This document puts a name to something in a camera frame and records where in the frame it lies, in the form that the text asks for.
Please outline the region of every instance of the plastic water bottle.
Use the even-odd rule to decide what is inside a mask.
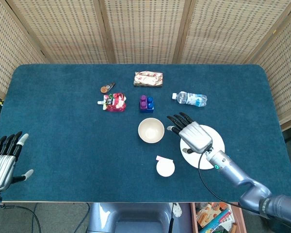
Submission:
[[[204,107],[206,106],[207,96],[180,91],[178,94],[173,93],[172,99],[177,100],[178,103],[185,103],[195,105],[197,107]]]

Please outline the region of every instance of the blue table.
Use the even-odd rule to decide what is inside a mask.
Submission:
[[[134,87],[135,71],[163,72],[163,87]],[[127,96],[122,113],[97,105],[100,87]],[[207,106],[180,105],[173,92],[208,96]],[[155,111],[139,112],[139,97],[152,96]],[[263,69],[256,65],[23,65],[16,69],[0,117],[0,137],[29,133],[15,175],[30,168],[26,182],[12,185],[4,200],[94,202],[191,202],[216,200],[197,170],[182,157],[180,138],[165,132],[156,144],[137,133],[147,117],[185,112],[222,136],[226,153],[274,194],[291,196],[291,165]],[[161,177],[156,156],[173,159],[175,173]],[[215,170],[202,171],[222,198],[235,189]]]

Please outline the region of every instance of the floor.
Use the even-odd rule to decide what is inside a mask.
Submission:
[[[284,137],[290,137],[291,130],[284,132]],[[291,141],[287,144],[291,160]],[[36,203],[19,204],[34,210]],[[88,216],[77,231],[75,229],[86,215],[86,203],[39,203],[37,214],[43,233],[84,233],[88,225]],[[271,233],[266,221],[258,216],[244,213],[248,233]],[[31,213],[21,209],[0,209],[0,233],[37,233],[37,225]]]

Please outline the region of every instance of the white lid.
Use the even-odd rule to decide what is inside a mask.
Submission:
[[[175,171],[175,164],[170,159],[162,158],[156,164],[157,172],[164,177],[171,176]]]

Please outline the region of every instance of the wicker screen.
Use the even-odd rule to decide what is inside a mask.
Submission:
[[[105,0],[118,63],[171,63],[184,0]]]
[[[10,0],[56,63],[107,63],[93,0]]]
[[[279,120],[291,112],[291,20],[256,58],[268,76]]]
[[[290,0],[197,0],[181,63],[243,63]]]
[[[43,62],[44,58],[0,2],[0,97],[5,97],[17,66]]]

